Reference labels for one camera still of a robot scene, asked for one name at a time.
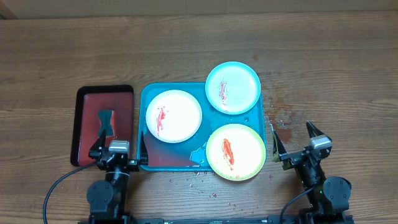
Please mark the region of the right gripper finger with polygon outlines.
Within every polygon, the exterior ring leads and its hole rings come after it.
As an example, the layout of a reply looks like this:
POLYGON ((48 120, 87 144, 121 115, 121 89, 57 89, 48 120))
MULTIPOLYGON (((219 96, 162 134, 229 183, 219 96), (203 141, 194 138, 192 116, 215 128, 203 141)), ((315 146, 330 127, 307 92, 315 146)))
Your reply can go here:
POLYGON ((272 137, 273 137, 272 161, 280 162, 283 160, 283 157, 287 155, 287 152, 275 130, 272 131, 272 137))
POLYGON ((323 132, 320 131, 311 121, 306 122, 306 127, 310 138, 323 135, 323 132))

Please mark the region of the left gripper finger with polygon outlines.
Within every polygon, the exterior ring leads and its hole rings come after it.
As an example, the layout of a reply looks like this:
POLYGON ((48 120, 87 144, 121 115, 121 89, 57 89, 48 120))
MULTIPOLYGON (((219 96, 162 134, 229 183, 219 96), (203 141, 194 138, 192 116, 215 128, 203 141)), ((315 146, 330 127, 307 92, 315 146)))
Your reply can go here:
POLYGON ((91 146, 90 151, 91 152, 99 151, 102 147, 104 147, 105 142, 106 142, 106 130, 103 129, 96 142, 91 146))
POLYGON ((148 165, 148 152, 144 142, 144 132, 141 131, 138 140, 138 153, 140 165, 148 165))

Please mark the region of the yellow green plate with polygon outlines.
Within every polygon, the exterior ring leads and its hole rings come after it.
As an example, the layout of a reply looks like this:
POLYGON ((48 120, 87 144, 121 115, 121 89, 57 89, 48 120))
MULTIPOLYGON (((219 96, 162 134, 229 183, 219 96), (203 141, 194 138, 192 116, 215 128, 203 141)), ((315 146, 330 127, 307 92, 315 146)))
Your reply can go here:
POLYGON ((267 157, 260 135, 243 124, 227 124, 218 128, 209 137, 205 152, 213 171, 231 181, 254 177, 267 157))

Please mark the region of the white plate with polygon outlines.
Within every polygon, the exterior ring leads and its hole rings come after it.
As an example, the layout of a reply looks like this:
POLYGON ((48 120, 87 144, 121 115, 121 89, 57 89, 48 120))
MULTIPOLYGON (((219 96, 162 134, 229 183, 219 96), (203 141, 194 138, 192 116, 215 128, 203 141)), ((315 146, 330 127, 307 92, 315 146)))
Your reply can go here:
POLYGON ((167 90, 149 103, 146 126, 158 140, 179 143, 198 131, 202 117, 201 106, 193 95, 182 90, 167 90))

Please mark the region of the light blue plate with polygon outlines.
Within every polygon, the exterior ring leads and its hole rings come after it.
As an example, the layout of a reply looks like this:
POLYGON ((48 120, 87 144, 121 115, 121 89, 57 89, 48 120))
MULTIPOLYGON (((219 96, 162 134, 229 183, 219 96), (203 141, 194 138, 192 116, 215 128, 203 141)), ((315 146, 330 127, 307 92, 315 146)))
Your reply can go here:
POLYGON ((230 115, 243 114, 259 100, 261 83, 250 66, 241 62, 224 62, 209 73, 205 93, 216 110, 230 115))

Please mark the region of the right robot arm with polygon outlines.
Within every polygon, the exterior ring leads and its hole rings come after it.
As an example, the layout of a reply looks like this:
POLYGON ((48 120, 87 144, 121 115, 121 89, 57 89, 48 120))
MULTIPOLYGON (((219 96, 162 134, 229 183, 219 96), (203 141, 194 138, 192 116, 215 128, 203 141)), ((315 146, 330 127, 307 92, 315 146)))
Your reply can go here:
POLYGON ((309 144, 301 151, 289 154, 276 130, 272 131, 272 161, 282 162, 283 170, 294 169, 304 192, 290 200, 280 215, 269 216, 267 221, 276 223, 353 223, 349 209, 351 183, 342 177, 326 177, 321 160, 330 155, 332 139, 320 131, 311 121, 306 122, 309 144), (310 207, 299 210, 297 215, 284 216, 286 209, 299 198, 306 196, 310 207))

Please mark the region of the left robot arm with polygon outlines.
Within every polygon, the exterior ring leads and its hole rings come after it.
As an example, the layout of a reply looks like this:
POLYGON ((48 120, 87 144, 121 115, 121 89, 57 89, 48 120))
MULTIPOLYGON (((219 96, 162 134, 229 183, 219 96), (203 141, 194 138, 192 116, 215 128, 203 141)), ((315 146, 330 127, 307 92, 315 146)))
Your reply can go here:
POLYGON ((138 221, 125 211, 129 173, 138 172, 141 165, 148 164, 148 156, 130 159, 128 141, 106 143, 106 130, 102 130, 96 142, 89 150, 94 165, 105 171, 105 178, 90 185, 86 198, 90 204, 88 223, 125 223, 138 221))

